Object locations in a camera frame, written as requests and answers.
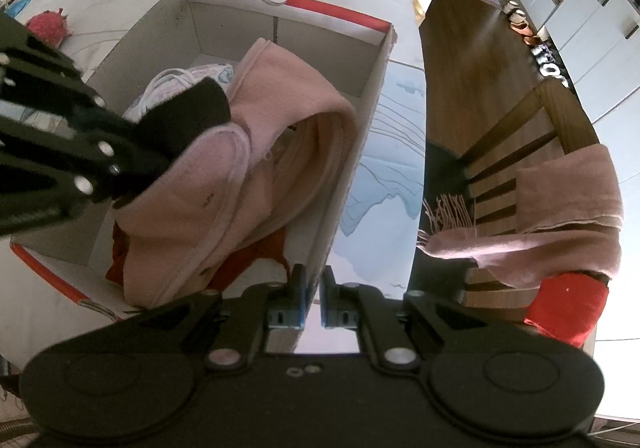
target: screw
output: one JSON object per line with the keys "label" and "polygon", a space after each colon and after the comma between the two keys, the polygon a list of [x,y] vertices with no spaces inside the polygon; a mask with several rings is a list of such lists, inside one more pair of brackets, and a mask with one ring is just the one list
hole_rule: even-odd
{"label": "screw", "polygon": [[94,192],[94,185],[86,177],[78,175],[74,178],[74,184],[83,194],[91,195]]}
{"label": "screw", "polygon": [[317,374],[318,372],[322,372],[322,367],[320,365],[307,365],[305,372],[307,374]]}
{"label": "screw", "polygon": [[216,349],[209,353],[209,361],[214,365],[220,365],[221,367],[230,367],[235,365],[242,359],[240,352],[235,349]]}
{"label": "screw", "polygon": [[408,365],[416,359],[416,354],[411,349],[395,347],[385,352],[385,359],[394,365]]}
{"label": "screw", "polygon": [[289,367],[287,369],[287,376],[291,376],[292,378],[301,378],[305,375],[305,371],[299,367]]}
{"label": "screw", "polygon": [[113,157],[113,147],[106,141],[101,141],[100,143],[98,143],[98,148],[100,149],[100,152],[102,152],[105,156]]}

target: red plush strawberry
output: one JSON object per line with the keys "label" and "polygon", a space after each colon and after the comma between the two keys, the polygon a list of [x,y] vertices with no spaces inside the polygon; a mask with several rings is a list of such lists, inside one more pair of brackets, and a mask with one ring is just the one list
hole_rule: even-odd
{"label": "red plush strawberry", "polygon": [[66,30],[66,15],[62,15],[62,8],[57,13],[47,10],[37,14],[27,22],[26,27],[40,40],[55,48],[69,34]]}

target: scarf fringe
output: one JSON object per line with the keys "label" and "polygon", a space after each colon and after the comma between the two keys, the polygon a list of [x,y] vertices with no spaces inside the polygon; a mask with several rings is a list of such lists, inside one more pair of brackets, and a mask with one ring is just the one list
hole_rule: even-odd
{"label": "scarf fringe", "polygon": [[456,230],[459,228],[475,228],[476,224],[466,209],[462,195],[444,194],[436,198],[436,209],[424,200],[424,213],[429,219],[429,231],[418,230],[418,248],[423,249],[433,235],[439,232]]}

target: cardboard box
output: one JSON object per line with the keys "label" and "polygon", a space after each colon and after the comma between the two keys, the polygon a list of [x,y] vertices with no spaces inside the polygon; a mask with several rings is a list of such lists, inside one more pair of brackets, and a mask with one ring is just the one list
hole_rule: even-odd
{"label": "cardboard box", "polygon": [[[318,69],[356,108],[358,137],[334,186],[326,186],[287,227],[285,256],[317,283],[378,103],[395,41],[383,20],[316,0],[160,0],[129,30],[89,78],[107,108],[122,114],[160,71],[213,62],[237,64],[258,38],[272,40]],[[82,217],[15,235],[12,250],[76,303],[110,316],[129,316],[122,288],[105,280],[111,265],[110,204]],[[282,280],[284,269],[258,260],[226,291]]]}

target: white marble table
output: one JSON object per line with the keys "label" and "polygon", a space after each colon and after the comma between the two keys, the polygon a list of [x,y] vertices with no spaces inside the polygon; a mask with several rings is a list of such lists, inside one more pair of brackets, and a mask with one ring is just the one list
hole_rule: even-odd
{"label": "white marble table", "polygon": [[[63,8],[72,35],[61,50],[87,78],[157,1],[32,0],[18,20]],[[389,297],[400,298],[414,258],[426,127],[424,65],[412,1],[321,1],[388,20],[398,34],[328,262],[339,283],[366,282]],[[21,367],[44,347],[106,325],[108,320],[66,300],[23,265],[3,240],[0,323],[0,354]]]}

